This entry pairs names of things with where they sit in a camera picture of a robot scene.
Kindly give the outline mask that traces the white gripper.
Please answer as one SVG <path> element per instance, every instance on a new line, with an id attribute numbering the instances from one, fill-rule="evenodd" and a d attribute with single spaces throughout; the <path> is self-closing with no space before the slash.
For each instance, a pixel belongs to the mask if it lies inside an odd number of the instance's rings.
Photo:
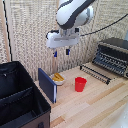
<path id="1" fill-rule="evenodd" d="M 57 57 L 58 47 L 72 46 L 79 42 L 79 33 L 73 33 L 70 35 L 61 35 L 60 31 L 51 31 L 46 35 L 48 48 L 54 49 L 54 57 Z M 70 47 L 66 49 L 66 55 L 70 54 Z"/>

